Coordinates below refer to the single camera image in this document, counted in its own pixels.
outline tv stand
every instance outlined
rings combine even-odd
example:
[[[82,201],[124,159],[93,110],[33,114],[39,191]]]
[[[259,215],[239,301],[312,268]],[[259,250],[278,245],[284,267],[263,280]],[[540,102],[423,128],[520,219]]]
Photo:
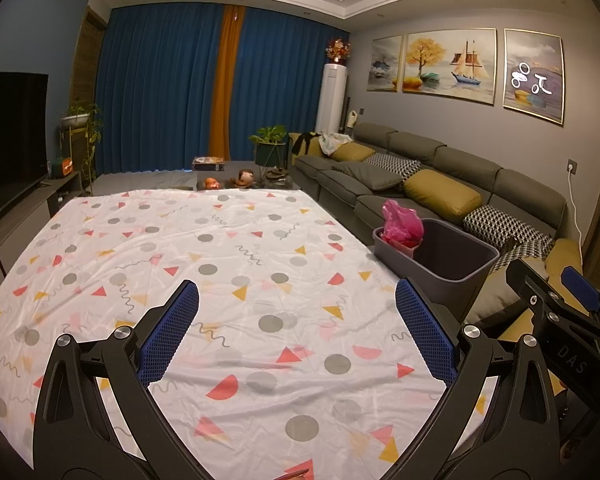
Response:
[[[82,193],[79,171],[45,179],[0,218],[0,284],[40,229]]]

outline white standing air conditioner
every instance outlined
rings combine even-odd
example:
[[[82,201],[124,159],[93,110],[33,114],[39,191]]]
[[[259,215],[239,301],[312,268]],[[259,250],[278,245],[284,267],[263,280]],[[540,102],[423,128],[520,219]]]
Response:
[[[318,118],[315,131],[319,134],[337,134],[347,84],[347,67],[335,63],[324,66]]]

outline blue textured gripper pad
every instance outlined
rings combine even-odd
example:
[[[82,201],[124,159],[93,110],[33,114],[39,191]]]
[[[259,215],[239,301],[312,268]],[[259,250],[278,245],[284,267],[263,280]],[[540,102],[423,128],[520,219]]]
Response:
[[[395,305],[431,375],[444,381],[448,388],[458,374],[454,346],[408,280],[398,282],[395,288]]]
[[[589,282],[576,269],[570,266],[565,267],[560,281],[589,312],[600,310],[600,296],[597,290],[589,285]]]
[[[140,349],[138,380],[142,386],[159,381],[198,312],[195,284],[182,289]]]

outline tv screen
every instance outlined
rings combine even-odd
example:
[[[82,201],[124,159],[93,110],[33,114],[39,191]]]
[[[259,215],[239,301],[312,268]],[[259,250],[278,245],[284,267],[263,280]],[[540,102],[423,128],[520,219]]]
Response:
[[[0,72],[0,213],[46,176],[47,79]]]

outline gray plastic bin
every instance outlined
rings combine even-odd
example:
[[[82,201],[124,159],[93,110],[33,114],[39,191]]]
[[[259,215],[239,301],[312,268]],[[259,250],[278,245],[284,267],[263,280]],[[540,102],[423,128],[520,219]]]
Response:
[[[382,240],[382,228],[374,230],[374,254],[399,278],[417,283],[430,301],[445,305],[462,323],[500,254],[442,220],[424,218],[422,224],[424,237],[413,258]]]

